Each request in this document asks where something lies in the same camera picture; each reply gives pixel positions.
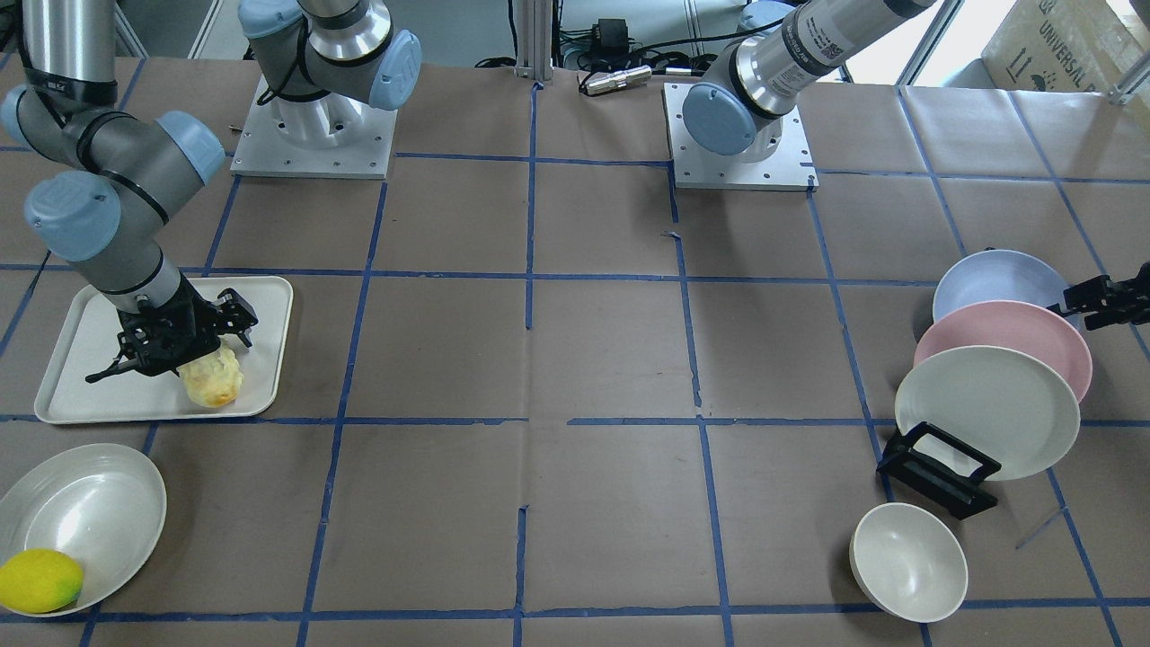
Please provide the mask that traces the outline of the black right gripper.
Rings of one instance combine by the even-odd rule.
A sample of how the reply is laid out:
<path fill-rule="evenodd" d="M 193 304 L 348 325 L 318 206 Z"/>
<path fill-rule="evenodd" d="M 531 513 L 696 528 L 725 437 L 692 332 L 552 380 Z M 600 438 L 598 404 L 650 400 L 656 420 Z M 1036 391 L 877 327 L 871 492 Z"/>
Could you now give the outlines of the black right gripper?
<path fill-rule="evenodd" d="M 250 334 L 258 323 L 254 308 L 233 288 L 223 288 L 209 302 L 193 286 L 179 286 L 163 306 L 118 311 L 118 355 L 102 371 L 87 373 L 84 382 L 98 384 L 133 371 L 148 377 L 177 371 L 218 351 L 218 336 L 237 336 L 251 348 Z"/>

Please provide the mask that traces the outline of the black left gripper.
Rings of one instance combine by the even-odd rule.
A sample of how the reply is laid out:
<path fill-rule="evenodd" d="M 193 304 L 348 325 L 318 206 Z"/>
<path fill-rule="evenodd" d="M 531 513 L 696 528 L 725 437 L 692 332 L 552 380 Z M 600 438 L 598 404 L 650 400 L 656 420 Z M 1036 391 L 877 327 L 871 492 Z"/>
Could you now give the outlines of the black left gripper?
<path fill-rule="evenodd" d="M 1113 282 L 1109 275 L 1073 284 L 1063 291 L 1063 315 L 1084 315 L 1088 331 L 1149 323 L 1149 262 L 1138 267 L 1137 275 L 1125 282 Z"/>

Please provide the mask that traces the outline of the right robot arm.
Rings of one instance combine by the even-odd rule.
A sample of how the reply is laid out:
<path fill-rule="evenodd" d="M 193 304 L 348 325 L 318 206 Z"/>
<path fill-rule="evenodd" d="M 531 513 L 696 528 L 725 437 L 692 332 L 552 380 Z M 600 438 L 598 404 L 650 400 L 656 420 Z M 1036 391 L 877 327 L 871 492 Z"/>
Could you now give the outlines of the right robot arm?
<path fill-rule="evenodd" d="M 3 130 L 66 165 L 29 192 L 28 226 L 118 315 L 118 353 L 91 384 L 187 373 L 225 336 L 248 342 L 258 323 L 233 288 L 204 298 L 155 239 L 227 152 L 189 113 L 146 122 L 118 109 L 115 11 L 112 1 L 13 1 L 25 80 L 3 98 Z M 285 113 L 298 146 L 342 143 L 358 106 L 394 111 L 416 86 L 422 46 L 383 1 L 241 1 L 238 21 L 266 82 L 259 103 Z"/>

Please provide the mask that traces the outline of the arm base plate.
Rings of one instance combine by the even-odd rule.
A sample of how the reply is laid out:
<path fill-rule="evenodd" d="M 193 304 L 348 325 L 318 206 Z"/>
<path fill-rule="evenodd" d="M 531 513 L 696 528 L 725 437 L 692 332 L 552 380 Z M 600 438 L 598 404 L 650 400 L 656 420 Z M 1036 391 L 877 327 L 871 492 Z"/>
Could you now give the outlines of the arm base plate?
<path fill-rule="evenodd" d="M 271 179 L 384 180 L 398 111 L 346 97 L 252 103 L 230 171 Z"/>
<path fill-rule="evenodd" d="M 664 85 L 667 136 L 678 188 L 806 191 L 820 185 L 810 159 L 800 108 L 756 136 L 739 155 L 705 151 L 687 132 L 682 106 L 687 83 Z"/>

